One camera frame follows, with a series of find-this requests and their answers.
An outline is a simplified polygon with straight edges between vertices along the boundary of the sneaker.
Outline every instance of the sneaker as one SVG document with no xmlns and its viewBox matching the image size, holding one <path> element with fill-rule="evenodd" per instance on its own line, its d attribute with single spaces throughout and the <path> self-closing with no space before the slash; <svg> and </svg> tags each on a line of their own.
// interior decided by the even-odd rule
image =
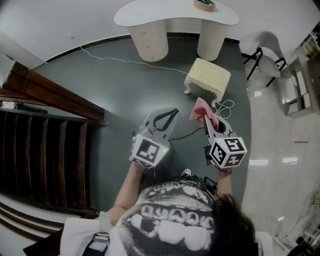
<svg viewBox="0 0 320 256">
<path fill-rule="evenodd" d="M 191 176 L 191 170 L 190 169 L 185 169 L 182 173 L 181 176 Z"/>
</svg>

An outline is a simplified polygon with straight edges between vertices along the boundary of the white cable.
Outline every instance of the white cable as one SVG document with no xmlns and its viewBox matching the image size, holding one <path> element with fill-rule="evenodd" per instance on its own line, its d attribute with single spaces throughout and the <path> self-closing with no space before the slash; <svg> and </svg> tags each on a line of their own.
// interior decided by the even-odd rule
<svg viewBox="0 0 320 256">
<path fill-rule="evenodd" d="M 227 102 L 231 102 L 232 105 L 230 105 L 230 106 L 225 105 L 225 103 L 227 103 Z M 231 108 L 233 108 L 234 105 L 235 105 L 235 102 L 234 102 L 233 100 L 231 100 L 231 99 L 227 99 L 227 100 L 225 100 L 223 103 L 216 102 L 216 103 L 214 104 L 215 114 L 216 114 L 217 116 L 222 117 L 223 119 L 228 119 L 229 117 L 231 117 Z M 228 115 L 227 117 L 221 116 L 221 112 L 224 111 L 224 110 L 229 110 L 229 115 Z"/>
<path fill-rule="evenodd" d="M 169 68 L 169 67 L 164 67 L 164 66 L 151 66 L 147 63 L 143 63 L 143 62 L 136 62 L 136 61 L 126 61 L 126 60 L 122 60 L 122 59 L 117 59 L 117 58 L 111 58 L 111 57 L 108 57 L 108 58 L 100 58 L 100 57 L 97 57 L 97 56 L 94 56 L 94 55 L 91 55 L 90 52 L 88 52 L 87 50 L 83 49 L 81 46 L 80 48 L 85 51 L 87 54 L 89 54 L 90 57 L 93 57 L 93 58 L 97 58 L 99 60 L 115 60 L 115 61 L 119 61 L 119 62 L 124 62 L 124 63 L 135 63 L 135 64 L 143 64 L 143 65 L 147 65 L 151 68 L 156 68 L 156 69 L 165 69 L 165 70 L 173 70 L 173 71 L 178 71 L 178 72 L 181 72 L 181 73 L 184 73 L 186 75 L 188 75 L 188 73 L 186 72 L 183 72 L 181 70 L 178 70 L 178 69 L 174 69 L 174 68 Z M 232 105 L 231 106 L 226 106 L 224 105 L 226 102 L 232 102 Z M 235 105 L 235 103 L 228 99 L 228 100 L 225 100 L 222 104 L 219 103 L 219 102 L 216 102 L 215 104 L 218 104 L 219 105 L 219 108 L 217 109 L 216 107 L 215 108 L 215 114 L 216 115 L 219 115 L 220 117 L 222 117 L 220 115 L 220 113 L 224 110 L 229 110 L 229 115 L 227 117 L 222 117 L 223 119 L 228 119 L 230 116 L 231 116 L 231 108 Z"/>
<path fill-rule="evenodd" d="M 111 57 L 108 57 L 108 58 L 100 58 L 100 57 L 97 57 L 97 56 L 94 56 L 94 55 L 91 55 L 90 52 L 88 52 L 87 50 L 83 49 L 81 46 L 80 48 L 85 51 L 87 54 L 89 54 L 90 57 L 93 57 L 93 58 L 97 58 L 99 60 L 115 60 L 115 61 L 119 61 L 119 62 L 125 62 L 125 63 L 136 63 L 136 64 L 143 64 L 143 65 L 147 65 L 151 68 L 156 68 L 156 69 L 165 69 L 165 70 L 173 70 L 173 71 L 178 71 L 178 72 L 181 72 L 181 73 L 184 73 L 186 75 L 188 75 L 188 73 L 186 72 L 183 72 L 181 70 L 178 70 L 178 69 L 174 69 L 174 68 L 168 68 L 168 67 L 164 67 L 164 66 L 151 66 L 147 63 L 143 63 L 143 62 L 136 62 L 136 61 L 125 61 L 125 60 L 122 60 L 122 59 L 117 59 L 117 58 L 111 58 Z"/>
</svg>

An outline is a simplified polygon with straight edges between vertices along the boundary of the white graphic t-shirt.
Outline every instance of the white graphic t-shirt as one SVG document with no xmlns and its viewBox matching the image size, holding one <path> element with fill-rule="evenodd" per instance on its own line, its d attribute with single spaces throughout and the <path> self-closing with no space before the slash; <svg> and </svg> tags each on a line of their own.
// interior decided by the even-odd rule
<svg viewBox="0 0 320 256">
<path fill-rule="evenodd" d="M 206 192 L 182 181 L 147 187 L 110 231 L 110 251 L 128 256 L 207 255 L 214 233 L 213 203 Z"/>
</svg>

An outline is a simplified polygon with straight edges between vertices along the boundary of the small bowl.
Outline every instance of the small bowl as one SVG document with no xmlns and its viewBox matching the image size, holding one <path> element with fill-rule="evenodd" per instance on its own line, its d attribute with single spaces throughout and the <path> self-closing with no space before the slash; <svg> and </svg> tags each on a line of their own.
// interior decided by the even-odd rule
<svg viewBox="0 0 320 256">
<path fill-rule="evenodd" d="M 211 2 L 212 2 L 212 4 L 205 4 L 205 3 L 200 2 L 198 0 L 193 0 L 193 5 L 200 10 L 203 10 L 206 12 L 213 12 L 216 7 L 216 4 L 213 1 L 211 1 Z"/>
</svg>

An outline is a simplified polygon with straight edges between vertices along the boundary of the white side table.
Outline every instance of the white side table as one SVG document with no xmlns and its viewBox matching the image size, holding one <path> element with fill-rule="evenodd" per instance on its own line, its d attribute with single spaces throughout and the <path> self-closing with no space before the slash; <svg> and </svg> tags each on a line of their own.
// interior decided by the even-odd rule
<svg viewBox="0 0 320 256">
<path fill-rule="evenodd" d="M 193 0 L 135 0 L 117 11 L 114 22 L 128 28 L 143 60 L 157 62 L 169 50 L 165 20 L 201 19 L 197 53 L 204 60 L 214 61 L 228 27 L 239 23 L 239 17 L 233 10 L 222 3 L 214 3 L 214 11 L 204 11 L 196 8 Z"/>
</svg>

